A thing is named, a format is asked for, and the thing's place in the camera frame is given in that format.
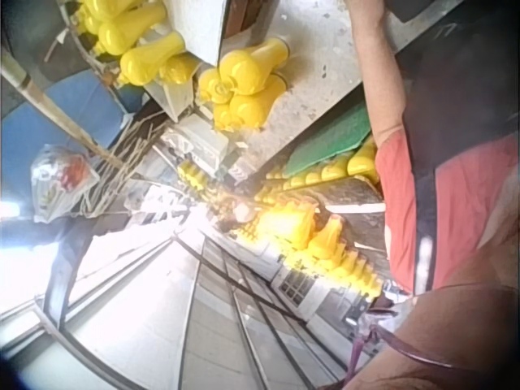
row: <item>metal pole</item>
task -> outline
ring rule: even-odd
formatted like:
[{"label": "metal pole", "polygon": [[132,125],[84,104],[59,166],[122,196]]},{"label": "metal pole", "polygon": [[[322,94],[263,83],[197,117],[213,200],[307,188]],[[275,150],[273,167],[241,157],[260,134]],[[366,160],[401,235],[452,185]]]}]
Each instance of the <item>metal pole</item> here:
[{"label": "metal pole", "polygon": [[31,76],[20,66],[13,56],[2,47],[2,76],[30,102],[34,108],[50,119],[66,134],[74,138],[88,150],[105,159],[116,168],[122,168],[123,162],[98,143],[31,80]]}]

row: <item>skin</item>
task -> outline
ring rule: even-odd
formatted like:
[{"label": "skin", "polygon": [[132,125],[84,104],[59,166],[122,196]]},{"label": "skin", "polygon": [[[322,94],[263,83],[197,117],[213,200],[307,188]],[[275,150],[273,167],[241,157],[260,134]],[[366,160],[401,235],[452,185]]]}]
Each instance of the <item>skin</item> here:
[{"label": "skin", "polygon": [[[375,143],[381,146],[403,129],[405,89],[397,62],[384,34],[383,0],[346,0],[362,71],[366,104]],[[478,253],[448,282],[496,284],[518,289],[518,214],[505,217]],[[464,293],[434,292],[421,298],[396,332],[402,340],[490,378],[518,351],[518,290]],[[363,389],[482,388],[477,375],[448,375],[446,370],[415,362],[385,348],[346,387]]]}]

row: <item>person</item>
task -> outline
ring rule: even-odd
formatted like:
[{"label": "person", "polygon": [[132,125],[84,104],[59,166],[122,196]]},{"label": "person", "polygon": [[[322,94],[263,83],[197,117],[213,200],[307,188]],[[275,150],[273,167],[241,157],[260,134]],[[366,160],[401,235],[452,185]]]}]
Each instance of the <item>person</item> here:
[{"label": "person", "polygon": [[[346,387],[329,388],[518,387],[518,2],[434,42],[407,97],[384,0],[345,1],[379,148],[390,267],[414,295],[433,290],[396,336],[473,374],[385,347]],[[464,284],[514,294],[447,288]]]},{"label": "person", "polygon": [[407,96],[384,0],[345,0],[378,146],[395,281],[421,294],[518,214],[518,13],[496,11],[436,39]]}]

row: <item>plastic bottle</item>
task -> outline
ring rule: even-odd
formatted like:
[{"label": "plastic bottle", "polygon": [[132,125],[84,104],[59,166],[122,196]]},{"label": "plastic bottle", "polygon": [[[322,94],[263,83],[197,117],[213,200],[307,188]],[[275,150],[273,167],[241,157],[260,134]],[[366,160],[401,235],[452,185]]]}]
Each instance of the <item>plastic bottle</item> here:
[{"label": "plastic bottle", "polygon": [[92,16],[106,22],[114,19],[131,6],[136,6],[142,2],[143,0],[86,0],[84,3]]},{"label": "plastic bottle", "polygon": [[146,85],[172,56],[184,51],[184,39],[171,32],[157,41],[130,49],[121,57],[121,73],[134,85]]},{"label": "plastic bottle", "polygon": [[228,103],[233,97],[233,92],[227,89],[220,80],[219,69],[212,67],[204,71],[198,78],[199,98],[203,102],[217,104]]},{"label": "plastic bottle", "polygon": [[288,46],[279,38],[267,39],[252,50],[233,50],[220,60],[222,82],[241,95],[260,92],[272,70],[288,56]]},{"label": "plastic bottle", "polygon": [[322,170],[325,163],[321,163],[316,167],[311,167],[309,173],[305,177],[305,185],[317,184],[322,181]]},{"label": "plastic bottle", "polygon": [[84,18],[83,23],[87,31],[94,35],[99,33],[99,28],[102,25],[102,22],[94,18],[92,15],[88,15],[86,18]]},{"label": "plastic bottle", "polygon": [[229,104],[213,105],[213,121],[216,130],[232,131]]},{"label": "plastic bottle", "polygon": [[170,57],[159,68],[159,77],[168,84],[186,84],[197,71],[201,60],[190,53]]},{"label": "plastic bottle", "polygon": [[322,181],[340,179],[349,175],[348,165],[352,153],[340,154],[322,169]]},{"label": "plastic bottle", "polygon": [[286,90],[287,85],[281,77],[270,75],[266,88],[262,92],[251,96],[235,95],[229,103],[233,116],[232,126],[236,128],[262,126],[267,121],[275,100]]},{"label": "plastic bottle", "polygon": [[291,178],[291,188],[297,189],[306,185],[306,177],[309,174],[309,170],[304,170]]},{"label": "plastic bottle", "polygon": [[344,242],[340,242],[330,258],[322,259],[316,264],[319,274],[325,275],[340,265],[345,246],[346,244]]},{"label": "plastic bottle", "polygon": [[343,223],[339,215],[329,217],[327,225],[309,242],[309,251],[319,259],[331,258],[336,251]]},{"label": "plastic bottle", "polygon": [[113,55],[123,54],[148,28],[164,20],[166,16],[164,5],[155,2],[126,11],[113,20],[106,21],[99,28],[99,42],[94,46],[94,53],[101,54],[106,51]]},{"label": "plastic bottle", "polygon": [[356,154],[350,159],[348,165],[349,176],[363,175],[372,184],[379,182],[379,175],[375,170],[375,153],[377,148],[372,136],[370,136]]}]

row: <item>red shirt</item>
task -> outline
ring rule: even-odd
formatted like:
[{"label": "red shirt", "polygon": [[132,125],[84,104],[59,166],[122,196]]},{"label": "red shirt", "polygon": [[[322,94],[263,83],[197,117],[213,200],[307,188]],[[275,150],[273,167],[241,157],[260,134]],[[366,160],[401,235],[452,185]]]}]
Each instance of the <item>red shirt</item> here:
[{"label": "red shirt", "polygon": [[[518,164],[517,135],[488,142],[455,158],[435,172],[437,242],[433,288],[479,245],[505,178]],[[414,286],[415,189],[404,131],[379,148],[375,165],[386,202],[385,240],[395,281],[409,292]]]}]

